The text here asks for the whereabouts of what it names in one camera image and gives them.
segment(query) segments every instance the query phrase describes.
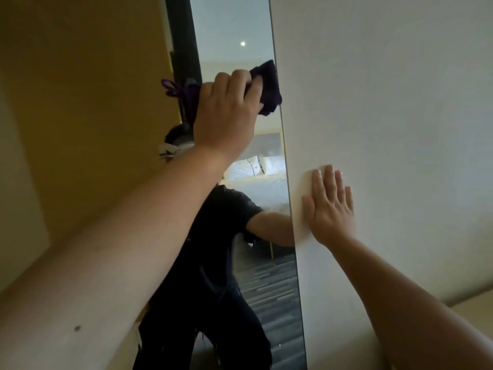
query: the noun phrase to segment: person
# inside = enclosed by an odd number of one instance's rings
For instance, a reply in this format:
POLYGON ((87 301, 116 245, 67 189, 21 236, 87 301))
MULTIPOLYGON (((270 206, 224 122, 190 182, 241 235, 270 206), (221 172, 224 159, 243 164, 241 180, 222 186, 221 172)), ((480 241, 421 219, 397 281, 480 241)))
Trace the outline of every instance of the person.
MULTIPOLYGON (((165 139, 178 152, 193 147, 188 124, 165 139)), ((212 342, 224 369, 269 369, 271 346, 233 275, 233 240, 294 247, 291 217, 263 211, 244 193, 217 184, 207 196, 168 275, 139 326, 134 370, 186 369, 198 332, 212 342)))
MULTIPOLYGON (((251 141, 262 82, 253 80, 243 98, 249 75, 221 73, 204 84, 194 148, 51 248, 0 295, 0 368, 106 367, 207 195, 251 141)), ((343 187, 331 166, 324 176, 315 170, 305 216, 361 297, 391 361, 398 368, 492 369, 489 339, 357 240, 352 192, 343 187)))

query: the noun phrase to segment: white pillow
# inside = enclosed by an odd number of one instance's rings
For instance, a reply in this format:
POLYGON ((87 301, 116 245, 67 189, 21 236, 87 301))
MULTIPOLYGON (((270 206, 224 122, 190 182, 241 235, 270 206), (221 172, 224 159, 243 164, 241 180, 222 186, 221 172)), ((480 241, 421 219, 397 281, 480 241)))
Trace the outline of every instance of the white pillow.
POLYGON ((284 156, 264 157, 260 156, 260 165, 264 174, 273 175, 286 172, 286 161, 284 156))
POLYGON ((250 157, 246 160, 233 162, 224 173, 225 180, 235 180, 244 177, 254 177, 263 174, 258 157, 250 157))

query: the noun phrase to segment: forearm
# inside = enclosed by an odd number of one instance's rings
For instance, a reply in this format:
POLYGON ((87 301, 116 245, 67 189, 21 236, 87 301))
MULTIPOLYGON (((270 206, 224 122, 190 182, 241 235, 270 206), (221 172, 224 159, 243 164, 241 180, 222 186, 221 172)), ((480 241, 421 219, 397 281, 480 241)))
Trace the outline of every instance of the forearm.
POLYGON ((263 211, 248 222, 246 229, 275 245, 294 247, 291 217, 285 214, 263 211))
POLYGON ((493 368, 493 343, 356 240, 330 251, 397 368, 493 368))
POLYGON ((1 296, 0 367, 104 368, 229 162, 195 147, 36 262, 1 296))

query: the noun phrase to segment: narrow wall mirror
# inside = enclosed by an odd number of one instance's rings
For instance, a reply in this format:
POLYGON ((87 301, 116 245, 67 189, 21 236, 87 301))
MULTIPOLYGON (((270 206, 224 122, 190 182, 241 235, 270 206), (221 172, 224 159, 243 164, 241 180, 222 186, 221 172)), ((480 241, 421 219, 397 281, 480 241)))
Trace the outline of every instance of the narrow wall mirror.
MULTIPOLYGON (((274 59, 269 0, 161 1, 179 85, 274 59)), ((193 141, 187 126, 174 130, 167 143, 193 141)), ((283 149, 277 108, 257 118, 252 142, 197 215, 157 292, 175 296, 173 307, 149 304, 134 368, 146 346, 159 347, 174 368, 306 368, 283 149)))

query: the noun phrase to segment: black shirt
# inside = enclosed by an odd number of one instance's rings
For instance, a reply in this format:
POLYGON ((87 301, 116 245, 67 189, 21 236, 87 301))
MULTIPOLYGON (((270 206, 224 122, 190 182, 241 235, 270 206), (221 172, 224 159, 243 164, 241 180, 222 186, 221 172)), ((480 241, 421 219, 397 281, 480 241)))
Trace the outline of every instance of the black shirt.
POLYGON ((150 307, 173 299, 184 304, 214 303, 234 282, 233 239, 243 233, 253 243, 256 237, 246 224, 262 208, 244 193, 215 186, 203 203, 187 240, 163 283, 151 299, 150 307))

